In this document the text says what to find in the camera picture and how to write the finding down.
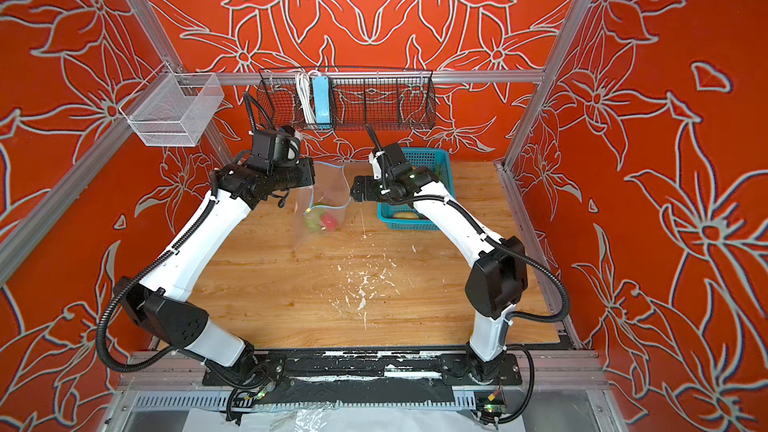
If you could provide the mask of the green cabbage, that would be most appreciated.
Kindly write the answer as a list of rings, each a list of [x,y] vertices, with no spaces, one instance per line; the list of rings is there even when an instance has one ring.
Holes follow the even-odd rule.
[[[308,230],[312,232],[319,232],[324,229],[323,216],[324,212],[320,209],[310,209],[303,214],[304,223]]]

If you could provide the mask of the clear zip top bag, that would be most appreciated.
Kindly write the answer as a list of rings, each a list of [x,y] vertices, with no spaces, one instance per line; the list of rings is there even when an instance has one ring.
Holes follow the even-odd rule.
[[[315,184],[296,191],[293,214],[293,245],[300,248],[321,235],[339,231],[346,219],[346,210],[351,203],[350,185],[346,176],[346,167],[342,163],[314,163]],[[304,223],[303,214],[310,209],[320,209],[333,214],[339,221],[334,231],[312,232]]]

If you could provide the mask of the red fruit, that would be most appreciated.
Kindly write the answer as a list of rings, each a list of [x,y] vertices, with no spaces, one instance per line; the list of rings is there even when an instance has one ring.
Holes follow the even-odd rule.
[[[320,217],[320,221],[324,231],[334,231],[339,226],[338,219],[331,213],[323,213]]]

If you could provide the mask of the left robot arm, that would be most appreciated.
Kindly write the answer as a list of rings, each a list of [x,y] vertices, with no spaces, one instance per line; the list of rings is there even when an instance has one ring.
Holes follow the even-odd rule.
[[[209,190],[172,242],[132,278],[123,277],[102,312],[96,329],[96,352],[110,370],[144,370],[172,352],[200,361],[231,386],[253,388],[269,367],[247,340],[217,325],[189,297],[210,260],[255,208],[270,199],[283,207],[294,189],[315,182],[312,159],[302,156],[296,130],[277,127],[251,94],[244,105],[251,126],[251,146],[211,172]],[[166,348],[138,363],[120,361],[111,352],[108,327],[118,310]]]

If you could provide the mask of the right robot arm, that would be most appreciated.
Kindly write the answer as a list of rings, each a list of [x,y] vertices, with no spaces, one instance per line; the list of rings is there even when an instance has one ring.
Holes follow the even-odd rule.
[[[507,350],[507,332],[516,319],[556,323],[571,311],[563,283],[540,262],[529,257],[515,236],[505,239],[475,218],[425,167],[392,169],[357,176],[350,188],[356,202],[408,206],[430,220],[457,248],[470,267],[465,295],[475,311],[467,344],[468,375],[486,384],[499,375]],[[561,305],[549,315],[517,309],[528,287],[528,269],[546,277],[557,290]]]

